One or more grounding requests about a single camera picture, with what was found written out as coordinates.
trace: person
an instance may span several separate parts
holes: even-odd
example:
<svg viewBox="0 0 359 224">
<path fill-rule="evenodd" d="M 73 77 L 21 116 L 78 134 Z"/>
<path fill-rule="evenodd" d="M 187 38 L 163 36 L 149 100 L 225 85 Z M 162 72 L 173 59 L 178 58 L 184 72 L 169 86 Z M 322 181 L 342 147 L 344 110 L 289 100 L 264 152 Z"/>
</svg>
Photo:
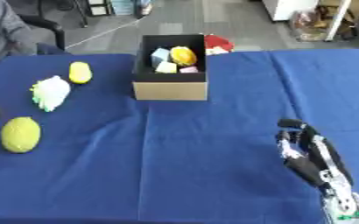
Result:
<svg viewBox="0 0 359 224">
<path fill-rule="evenodd" d="M 142 6 L 141 15 L 144 17 L 150 15 L 152 11 L 151 0 L 141 0 L 141 6 Z"/>
<path fill-rule="evenodd" d="M 54 48 L 37 44 L 28 25 L 5 0 L 0 0 L 0 60 L 11 55 L 54 54 L 61 51 Z"/>
</svg>

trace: red object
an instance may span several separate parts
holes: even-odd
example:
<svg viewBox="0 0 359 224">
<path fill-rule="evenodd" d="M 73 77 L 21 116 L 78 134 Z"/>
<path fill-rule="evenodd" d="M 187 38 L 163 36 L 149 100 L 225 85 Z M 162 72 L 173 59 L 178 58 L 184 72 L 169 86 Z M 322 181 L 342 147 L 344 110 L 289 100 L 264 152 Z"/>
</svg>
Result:
<svg viewBox="0 0 359 224">
<path fill-rule="evenodd" d="M 228 41 L 225 38 L 216 36 L 216 35 L 206 35 L 204 38 L 204 41 L 206 42 L 206 48 L 207 49 L 212 49 L 216 46 L 221 47 L 222 49 L 228 51 L 228 52 L 232 52 L 234 49 L 234 44 L 231 43 L 230 41 Z"/>
</svg>

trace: yellow ball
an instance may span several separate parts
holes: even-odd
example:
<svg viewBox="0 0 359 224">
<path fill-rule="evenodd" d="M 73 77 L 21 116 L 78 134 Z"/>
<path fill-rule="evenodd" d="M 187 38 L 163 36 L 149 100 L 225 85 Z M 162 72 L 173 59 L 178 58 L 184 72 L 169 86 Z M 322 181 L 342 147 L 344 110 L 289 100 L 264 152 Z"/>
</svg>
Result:
<svg viewBox="0 0 359 224">
<path fill-rule="evenodd" d="M 31 151 L 39 142 L 40 127 L 30 117 L 17 117 L 8 121 L 1 130 L 3 147 L 11 152 Z"/>
<path fill-rule="evenodd" d="M 85 62 L 76 61 L 69 67 L 69 80 L 76 84 L 85 84 L 92 79 L 92 72 Z"/>
<path fill-rule="evenodd" d="M 190 67 L 197 62 L 196 54 L 185 46 L 176 46 L 170 51 L 172 61 L 182 67 Z"/>
</svg>

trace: pink block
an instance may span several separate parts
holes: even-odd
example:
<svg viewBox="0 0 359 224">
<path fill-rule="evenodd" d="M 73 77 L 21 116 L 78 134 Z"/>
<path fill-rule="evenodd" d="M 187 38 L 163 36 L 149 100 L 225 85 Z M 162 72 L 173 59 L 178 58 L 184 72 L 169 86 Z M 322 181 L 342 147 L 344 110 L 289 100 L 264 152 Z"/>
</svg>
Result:
<svg viewBox="0 0 359 224">
<path fill-rule="evenodd" d="M 195 74 L 195 73 L 199 72 L 199 70 L 197 69 L 196 66 L 184 67 L 184 68 L 181 68 L 179 71 L 182 74 Z"/>
</svg>

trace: cardboard box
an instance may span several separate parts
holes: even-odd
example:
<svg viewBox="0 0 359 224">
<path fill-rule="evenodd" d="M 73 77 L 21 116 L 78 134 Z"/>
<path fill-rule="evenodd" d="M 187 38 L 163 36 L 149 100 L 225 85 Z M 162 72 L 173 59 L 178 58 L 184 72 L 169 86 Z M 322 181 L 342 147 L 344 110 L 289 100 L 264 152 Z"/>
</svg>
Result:
<svg viewBox="0 0 359 224">
<path fill-rule="evenodd" d="M 153 52 L 162 47 L 187 46 L 197 55 L 198 73 L 155 73 L 151 63 Z M 137 54 L 133 88 L 137 100 L 206 101 L 208 79 L 204 35 L 143 36 Z"/>
</svg>

